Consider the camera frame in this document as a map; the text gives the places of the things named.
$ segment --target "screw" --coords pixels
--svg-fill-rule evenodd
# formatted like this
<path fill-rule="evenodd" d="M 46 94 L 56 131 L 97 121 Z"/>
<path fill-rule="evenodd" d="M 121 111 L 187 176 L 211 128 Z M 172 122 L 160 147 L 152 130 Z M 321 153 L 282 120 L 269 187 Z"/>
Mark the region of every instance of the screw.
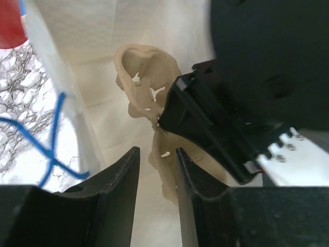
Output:
<path fill-rule="evenodd" d="M 280 163 L 285 163 L 286 162 L 286 158 L 283 155 L 277 155 L 277 161 Z"/>
<path fill-rule="evenodd" d="M 289 149 L 290 151 L 295 151 L 296 147 L 293 144 L 288 144 L 287 149 Z"/>
<path fill-rule="evenodd" d="M 301 134 L 297 135 L 296 138 L 297 140 L 304 140 L 304 136 Z"/>
<path fill-rule="evenodd" d="M 255 164 L 252 161 L 247 161 L 244 166 L 247 168 L 247 170 L 252 173 L 255 174 L 257 172 L 259 172 L 259 169 L 255 166 Z"/>

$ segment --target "metal screw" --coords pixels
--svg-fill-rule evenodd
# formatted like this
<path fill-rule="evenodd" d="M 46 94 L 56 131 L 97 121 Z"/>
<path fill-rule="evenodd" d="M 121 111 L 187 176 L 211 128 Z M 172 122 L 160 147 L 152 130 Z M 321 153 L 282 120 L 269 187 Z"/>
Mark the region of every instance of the metal screw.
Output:
<path fill-rule="evenodd" d="M 177 87 L 181 90 L 181 91 L 184 91 L 186 88 L 187 88 L 187 85 L 186 83 L 182 80 L 182 78 L 178 79 L 176 81 L 176 85 Z"/>
<path fill-rule="evenodd" d="M 295 151 L 296 147 L 293 144 L 288 144 L 287 149 L 289 149 L 290 151 Z"/>
<path fill-rule="evenodd" d="M 257 168 L 257 166 L 252 162 L 252 161 L 247 161 L 244 166 L 247 168 L 247 170 L 252 173 L 255 174 L 257 172 L 259 172 L 259 169 Z"/>
<path fill-rule="evenodd" d="M 304 140 L 305 139 L 305 137 L 301 134 L 297 135 L 296 138 L 297 138 L 297 140 Z"/>
<path fill-rule="evenodd" d="M 280 163 L 285 163 L 286 162 L 286 158 L 283 155 L 277 155 L 277 161 Z"/>

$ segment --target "clay shape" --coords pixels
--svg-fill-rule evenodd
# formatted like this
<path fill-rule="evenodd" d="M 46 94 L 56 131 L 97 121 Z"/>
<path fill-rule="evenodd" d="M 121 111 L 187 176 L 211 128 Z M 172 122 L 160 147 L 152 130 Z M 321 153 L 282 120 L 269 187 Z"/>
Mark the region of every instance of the clay shape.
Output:
<path fill-rule="evenodd" d="M 159 172 L 163 196 L 178 203 L 175 150 L 179 147 L 183 147 L 201 168 L 225 183 L 225 170 L 217 161 L 185 138 L 164 131 L 157 123 L 168 91 L 181 75 L 176 60 L 153 46 L 124 45 L 115 54 L 115 67 L 118 72 L 116 83 L 130 101 L 129 115 L 146 117 L 152 123 L 155 133 L 149 162 Z"/>

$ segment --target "white bag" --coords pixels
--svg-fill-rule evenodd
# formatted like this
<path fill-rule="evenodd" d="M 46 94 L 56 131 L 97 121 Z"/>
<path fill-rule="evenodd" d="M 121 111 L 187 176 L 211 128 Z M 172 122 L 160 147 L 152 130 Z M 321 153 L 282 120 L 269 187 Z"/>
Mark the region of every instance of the white bag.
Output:
<path fill-rule="evenodd" d="M 85 109 L 99 102 L 86 102 L 88 93 L 79 89 L 72 67 L 111 59 L 121 45 L 138 43 L 165 50 L 187 73 L 194 63 L 212 58 L 208 4 L 207 0 L 25 1 L 28 38 L 56 90 L 70 99 L 64 113 L 76 128 L 81 170 L 95 174 L 107 165 Z M 100 69 L 97 79 L 115 83 L 103 73 Z"/>

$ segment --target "black plastic part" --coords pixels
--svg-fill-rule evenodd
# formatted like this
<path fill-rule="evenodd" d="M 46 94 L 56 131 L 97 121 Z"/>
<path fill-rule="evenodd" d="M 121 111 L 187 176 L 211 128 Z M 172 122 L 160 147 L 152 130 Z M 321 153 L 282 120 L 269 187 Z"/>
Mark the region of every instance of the black plastic part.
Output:
<path fill-rule="evenodd" d="M 236 107 L 221 87 L 215 60 L 195 64 L 193 69 L 172 85 L 159 125 L 197 144 L 246 184 L 255 173 L 244 164 L 253 162 L 261 171 L 257 156 L 271 158 L 268 146 L 282 146 L 279 136 L 291 136 L 290 125 L 260 124 Z"/>
<path fill-rule="evenodd" d="M 176 155 L 183 247 L 329 246 L 329 188 L 229 188 Z"/>
<path fill-rule="evenodd" d="M 0 246 L 129 247 L 140 150 L 64 193 L 0 186 Z"/>
<path fill-rule="evenodd" d="M 276 187 L 275 183 L 266 173 L 262 174 L 262 179 L 263 179 L 263 187 Z"/>
<path fill-rule="evenodd" d="M 262 124 L 329 130 L 329 1 L 213 0 L 221 84 Z"/>

